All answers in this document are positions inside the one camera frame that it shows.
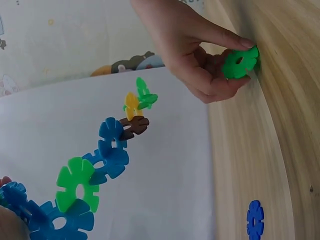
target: brown snowflake block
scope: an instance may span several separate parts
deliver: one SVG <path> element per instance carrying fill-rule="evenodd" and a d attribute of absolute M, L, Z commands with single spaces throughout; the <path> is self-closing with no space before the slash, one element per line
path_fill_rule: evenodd
<path fill-rule="evenodd" d="M 123 118 L 120 120 L 120 123 L 124 128 L 129 126 L 129 128 L 124 130 L 123 134 L 120 137 L 120 141 L 133 139 L 135 137 L 134 134 L 142 134 L 147 130 L 150 124 L 148 118 L 145 118 L 144 116 L 134 116 L 131 121 L 128 121 L 127 118 Z"/>

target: white sheet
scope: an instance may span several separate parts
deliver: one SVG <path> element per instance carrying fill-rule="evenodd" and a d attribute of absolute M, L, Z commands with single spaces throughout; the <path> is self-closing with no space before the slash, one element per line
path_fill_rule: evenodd
<path fill-rule="evenodd" d="M 0 176 L 28 198 L 53 201 L 68 159 L 97 148 L 100 124 L 125 117 L 142 77 L 159 95 L 146 132 L 128 141 L 130 163 L 100 186 L 89 240 L 211 240 L 214 202 L 207 107 L 165 68 L 81 79 L 0 99 Z"/>

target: green toy piece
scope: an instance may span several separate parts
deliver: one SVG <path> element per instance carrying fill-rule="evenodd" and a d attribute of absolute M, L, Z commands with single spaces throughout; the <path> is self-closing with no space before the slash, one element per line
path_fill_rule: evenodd
<path fill-rule="evenodd" d="M 142 110 L 145 108 L 151 109 L 152 105 L 158 100 L 158 95 L 154 93 L 149 93 L 141 97 L 138 97 L 138 99 L 140 102 L 138 106 L 139 110 Z"/>
<path fill-rule="evenodd" d="M 94 166 L 81 157 L 74 157 L 68 161 L 68 167 L 60 170 L 56 185 L 65 188 L 65 191 L 57 191 L 56 204 L 60 212 L 65 213 L 77 199 L 77 186 L 82 185 L 84 190 L 83 200 L 90 206 L 93 213 L 98 210 L 99 197 L 94 193 L 99 192 L 99 185 L 90 185 L 89 180 L 95 172 Z"/>
<path fill-rule="evenodd" d="M 150 90 L 147 87 L 146 82 L 141 78 L 138 77 L 136 79 L 136 90 L 138 92 L 138 100 L 140 102 L 138 109 L 151 109 L 152 105 L 158 100 L 158 95 L 154 93 L 150 93 Z"/>
<path fill-rule="evenodd" d="M 257 64 L 259 50 L 254 46 L 248 51 L 232 51 L 225 59 L 222 72 L 227 79 L 240 79 Z"/>
<path fill-rule="evenodd" d="M 148 89 L 146 82 L 141 77 L 136 79 L 136 89 L 139 94 L 139 98 L 143 95 L 150 94 L 150 90 Z"/>

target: fingernail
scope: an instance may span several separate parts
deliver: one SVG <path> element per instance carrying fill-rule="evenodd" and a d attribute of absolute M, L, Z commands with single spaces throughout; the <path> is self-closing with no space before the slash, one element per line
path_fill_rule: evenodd
<path fill-rule="evenodd" d="M 246 39 L 246 38 L 241 38 L 240 43 L 242 46 L 251 49 L 255 45 L 253 41 Z"/>

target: toy block center hole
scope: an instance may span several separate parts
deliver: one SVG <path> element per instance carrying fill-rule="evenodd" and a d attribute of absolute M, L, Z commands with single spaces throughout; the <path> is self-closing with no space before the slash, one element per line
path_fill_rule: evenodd
<path fill-rule="evenodd" d="M 104 166 L 103 161 L 98 161 L 95 165 L 93 165 L 95 169 L 102 168 Z"/>
<path fill-rule="evenodd" d="M 54 229 L 59 230 L 66 225 L 67 220 L 64 217 L 58 217 L 55 220 L 53 220 L 52 223 L 54 225 Z"/>
<path fill-rule="evenodd" d="M 236 64 L 240 64 L 242 61 L 244 60 L 244 57 L 243 56 L 241 56 L 241 57 L 239 57 L 237 60 L 236 60 Z"/>
<path fill-rule="evenodd" d="M 253 219 L 252 219 L 252 222 L 251 222 L 251 225 L 253 226 L 253 227 L 255 227 L 256 226 L 256 218 L 254 217 Z"/>
<path fill-rule="evenodd" d="M 76 197 L 77 197 L 78 199 L 83 199 L 83 198 L 84 198 L 84 196 L 85 196 L 85 189 L 84 189 L 84 186 L 82 186 L 82 184 L 79 184 L 79 185 L 76 187 L 75 194 L 76 194 Z"/>

